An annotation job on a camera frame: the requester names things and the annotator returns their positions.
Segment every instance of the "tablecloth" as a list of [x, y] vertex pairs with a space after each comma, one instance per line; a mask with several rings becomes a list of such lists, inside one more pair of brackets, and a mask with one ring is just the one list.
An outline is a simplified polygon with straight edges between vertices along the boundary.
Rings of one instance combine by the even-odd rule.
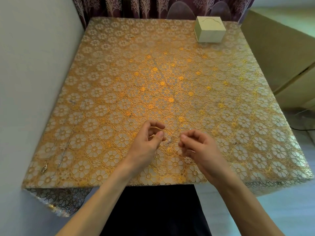
[[93, 18], [22, 188], [60, 216], [82, 205], [126, 156], [146, 119], [167, 141], [129, 185], [206, 182], [182, 157], [179, 132], [212, 135], [256, 195], [313, 174], [237, 23], [197, 43], [194, 21]]

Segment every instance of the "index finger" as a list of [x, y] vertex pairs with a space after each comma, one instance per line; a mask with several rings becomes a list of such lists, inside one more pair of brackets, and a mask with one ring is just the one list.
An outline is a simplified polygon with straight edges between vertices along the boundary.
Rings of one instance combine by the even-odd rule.
[[185, 131], [182, 131], [180, 134], [184, 134], [190, 138], [195, 138], [200, 143], [204, 143], [207, 139], [210, 138], [208, 134], [197, 129], [185, 130]]
[[159, 129], [164, 129], [165, 125], [157, 120], [147, 120], [142, 127], [140, 128], [140, 131], [149, 131], [150, 127], [157, 127]]

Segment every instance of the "hand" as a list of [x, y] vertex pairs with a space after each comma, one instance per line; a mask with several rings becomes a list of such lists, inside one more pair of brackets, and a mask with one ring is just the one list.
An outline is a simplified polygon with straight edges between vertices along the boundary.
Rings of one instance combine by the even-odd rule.
[[222, 156], [215, 140], [197, 129], [183, 131], [178, 143], [183, 156], [192, 158], [207, 180], [217, 187], [228, 182], [233, 172]]
[[150, 164], [156, 149], [166, 140], [161, 131], [164, 128], [165, 125], [156, 120], [148, 120], [142, 125], [124, 160], [131, 168], [132, 175], [138, 174]]

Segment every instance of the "beige cabinet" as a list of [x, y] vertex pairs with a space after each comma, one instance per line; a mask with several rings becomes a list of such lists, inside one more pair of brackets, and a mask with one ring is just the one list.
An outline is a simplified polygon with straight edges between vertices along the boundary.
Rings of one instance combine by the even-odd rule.
[[254, 8], [241, 29], [280, 107], [315, 106], [315, 8]]

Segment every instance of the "white wall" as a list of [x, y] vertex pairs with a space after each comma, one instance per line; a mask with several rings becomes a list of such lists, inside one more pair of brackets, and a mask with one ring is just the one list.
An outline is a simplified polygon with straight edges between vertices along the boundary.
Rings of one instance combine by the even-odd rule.
[[20, 186], [83, 35], [72, 0], [0, 0], [0, 234], [54, 235], [67, 219]]
[[253, 7], [311, 7], [315, 0], [255, 0]]

